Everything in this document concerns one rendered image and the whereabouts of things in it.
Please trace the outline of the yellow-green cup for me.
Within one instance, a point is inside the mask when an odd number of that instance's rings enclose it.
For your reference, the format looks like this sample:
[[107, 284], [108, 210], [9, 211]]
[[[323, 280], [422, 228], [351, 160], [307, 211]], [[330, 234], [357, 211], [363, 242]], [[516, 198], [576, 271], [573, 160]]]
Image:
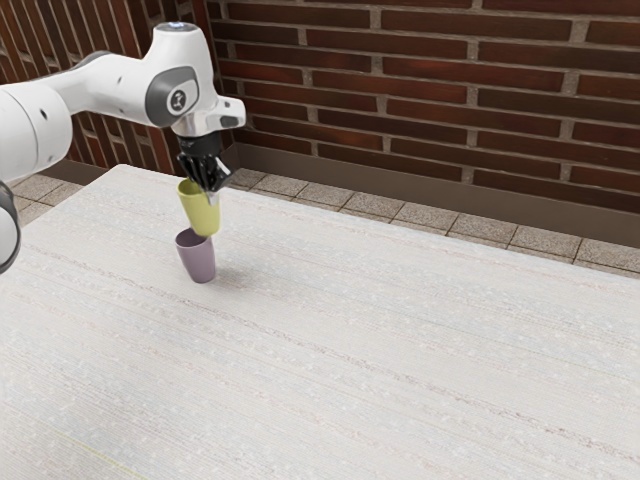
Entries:
[[220, 228], [220, 198], [217, 192], [205, 192], [185, 178], [177, 185], [177, 194], [191, 228], [201, 237], [216, 234]]

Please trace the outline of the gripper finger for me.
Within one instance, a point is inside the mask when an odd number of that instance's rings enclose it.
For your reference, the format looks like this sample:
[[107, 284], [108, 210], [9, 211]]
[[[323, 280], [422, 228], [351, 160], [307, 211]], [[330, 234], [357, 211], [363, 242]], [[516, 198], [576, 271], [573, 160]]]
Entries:
[[209, 205], [217, 200], [217, 193], [226, 186], [232, 176], [232, 170], [219, 156], [207, 155], [198, 159], [201, 190], [205, 193]]

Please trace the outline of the purple cup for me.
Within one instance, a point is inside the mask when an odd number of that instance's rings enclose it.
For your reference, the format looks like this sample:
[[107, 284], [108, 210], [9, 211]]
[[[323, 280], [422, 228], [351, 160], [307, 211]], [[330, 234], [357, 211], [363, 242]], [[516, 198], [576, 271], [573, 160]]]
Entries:
[[210, 237], [202, 237], [191, 228], [179, 232], [175, 245], [181, 262], [196, 283], [207, 283], [215, 278], [215, 255]]

